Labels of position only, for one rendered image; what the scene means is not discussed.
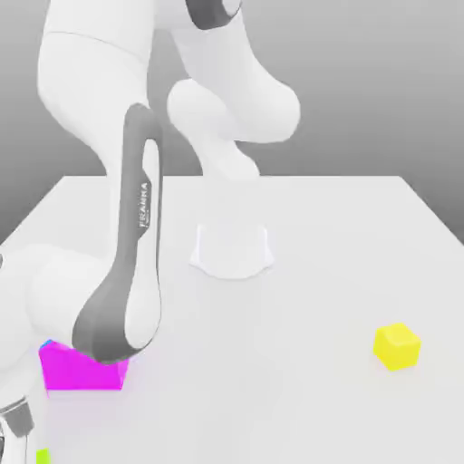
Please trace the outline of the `small yellow cube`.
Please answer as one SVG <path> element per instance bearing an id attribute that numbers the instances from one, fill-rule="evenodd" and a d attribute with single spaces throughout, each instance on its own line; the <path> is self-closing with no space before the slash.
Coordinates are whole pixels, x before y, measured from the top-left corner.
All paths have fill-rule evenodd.
<path id="1" fill-rule="evenodd" d="M 376 330 L 372 350 L 389 371 L 398 371 L 417 364 L 421 339 L 403 323 L 390 324 Z"/>

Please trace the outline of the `large magenta box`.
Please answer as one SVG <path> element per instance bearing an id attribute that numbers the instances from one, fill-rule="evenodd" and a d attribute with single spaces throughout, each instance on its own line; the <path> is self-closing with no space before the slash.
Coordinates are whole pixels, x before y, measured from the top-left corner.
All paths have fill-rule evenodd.
<path id="1" fill-rule="evenodd" d="M 53 342 L 39 350 L 47 391 L 120 391 L 129 361 L 95 362 L 89 356 Z"/>

